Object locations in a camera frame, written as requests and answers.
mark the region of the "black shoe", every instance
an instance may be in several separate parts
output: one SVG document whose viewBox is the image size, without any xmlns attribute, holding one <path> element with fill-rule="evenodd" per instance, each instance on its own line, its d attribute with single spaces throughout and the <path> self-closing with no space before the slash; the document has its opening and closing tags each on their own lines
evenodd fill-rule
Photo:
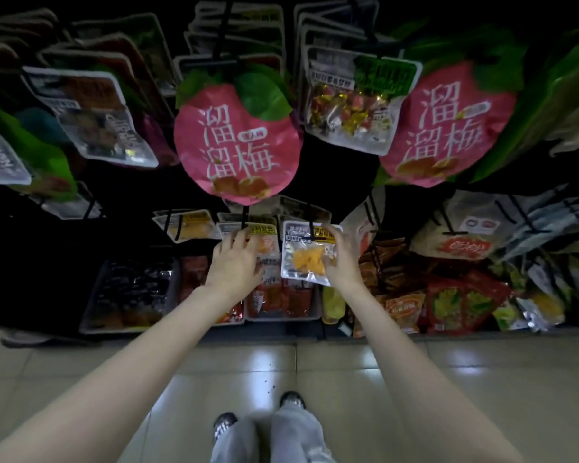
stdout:
<svg viewBox="0 0 579 463">
<path fill-rule="evenodd" d="M 286 391 L 281 397 L 281 403 L 279 406 L 283 406 L 285 403 L 295 404 L 300 406 L 302 409 L 307 409 L 307 406 L 304 404 L 304 400 L 300 396 L 300 393 L 297 391 Z"/>
<path fill-rule="evenodd" d="M 238 418 L 234 413 L 223 413 L 217 417 L 212 425 L 214 428 L 214 442 L 216 443 L 218 438 L 221 437 L 221 434 L 231 428 L 236 422 L 238 422 Z"/>
</svg>

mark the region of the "person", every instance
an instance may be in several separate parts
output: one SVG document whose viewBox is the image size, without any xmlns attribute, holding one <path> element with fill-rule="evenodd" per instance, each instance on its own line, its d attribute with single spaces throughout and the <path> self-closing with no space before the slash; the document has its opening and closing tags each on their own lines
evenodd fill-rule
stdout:
<svg viewBox="0 0 579 463">
<path fill-rule="evenodd" d="M 364 286 L 351 241 L 328 226 L 336 260 L 324 259 L 332 286 L 360 319 L 405 426 L 425 461 L 517 463 L 521 455 L 499 429 L 440 372 Z M 204 286 L 120 352 L 32 416 L 0 443 L 0 462 L 115 462 L 187 353 L 223 313 L 260 282 L 259 237 L 228 236 L 213 253 Z M 213 463 L 257 461 L 248 419 L 225 413 L 214 426 Z M 286 393 L 271 420 L 273 463 L 333 462 L 316 417 Z"/>
</svg>

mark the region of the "forearm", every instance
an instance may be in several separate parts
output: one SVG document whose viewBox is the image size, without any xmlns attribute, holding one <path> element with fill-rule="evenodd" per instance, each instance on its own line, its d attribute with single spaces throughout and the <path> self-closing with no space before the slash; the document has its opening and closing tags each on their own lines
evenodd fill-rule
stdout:
<svg viewBox="0 0 579 463">
<path fill-rule="evenodd" d="M 218 306 L 230 303 L 221 292 L 197 288 L 1 442 L 0 462 L 116 461 L 187 352 L 215 322 Z"/>
<path fill-rule="evenodd" d="M 403 333 L 364 286 L 344 293 L 396 406 L 432 460 L 512 463 L 522 458 L 501 431 Z"/>
</svg>

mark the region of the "light gray pants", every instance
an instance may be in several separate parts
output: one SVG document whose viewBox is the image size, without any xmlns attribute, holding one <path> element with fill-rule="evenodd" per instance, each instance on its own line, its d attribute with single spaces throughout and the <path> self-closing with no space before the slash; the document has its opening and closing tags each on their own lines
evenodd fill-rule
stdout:
<svg viewBox="0 0 579 463">
<path fill-rule="evenodd" d="M 255 423 L 239 419 L 216 441 L 211 463 L 258 463 Z M 300 406 L 287 403 L 272 415 L 270 463 L 335 463 L 324 443 L 317 418 Z"/>
</svg>

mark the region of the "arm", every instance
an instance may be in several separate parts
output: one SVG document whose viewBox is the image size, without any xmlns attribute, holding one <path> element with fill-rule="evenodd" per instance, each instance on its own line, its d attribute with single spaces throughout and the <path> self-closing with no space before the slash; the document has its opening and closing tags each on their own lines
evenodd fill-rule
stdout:
<svg viewBox="0 0 579 463">
<path fill-rule="evenodd" d="M 261 279 L 259 237 L 214 249 L 206 285 L 0 443 L 0 462 L 115 462 L 186 354 Z"/>
<path fill-rule="evenodd" d="M 517 463 L 521 455 L 501 431 L 403 333 L 370 294 L 347 235 L 333 227 L 336 265 L 324 260 L 332 286 L 361 321 L 395 405 L 410 432 L 429 446 L 429 461 Z"/>
</svg>

